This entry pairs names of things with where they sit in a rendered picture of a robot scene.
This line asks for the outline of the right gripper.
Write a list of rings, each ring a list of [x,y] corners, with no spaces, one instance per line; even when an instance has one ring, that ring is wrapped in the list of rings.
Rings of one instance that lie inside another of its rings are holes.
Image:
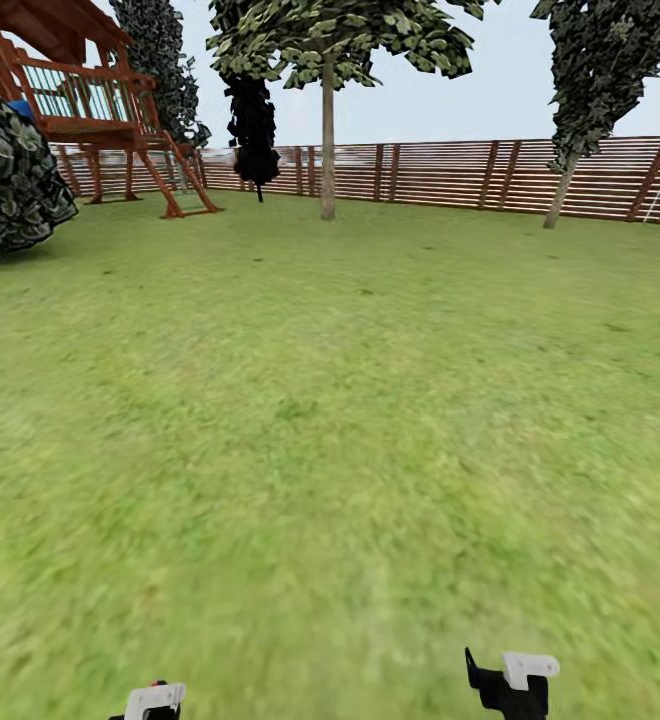
[[[523,713],[535,713],[542,720],[549,715],[546,680],[538,675],[527,675],[527,691],[511,689],[501,671],[480,670],[474,664],[472,653],[466,648],[468,680],[479,690],[485,709],[501,710],[505,720],[516,720]]]

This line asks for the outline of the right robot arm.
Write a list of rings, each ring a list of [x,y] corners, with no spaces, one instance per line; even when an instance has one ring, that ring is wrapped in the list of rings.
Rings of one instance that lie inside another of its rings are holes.
[[[468,680],[479,690],[485,709],[501,710],[505,720],[544,720],[549,715],[547,677],[559,674],[550,655],[505,652],[506,670],[480,670],[466,648]]]

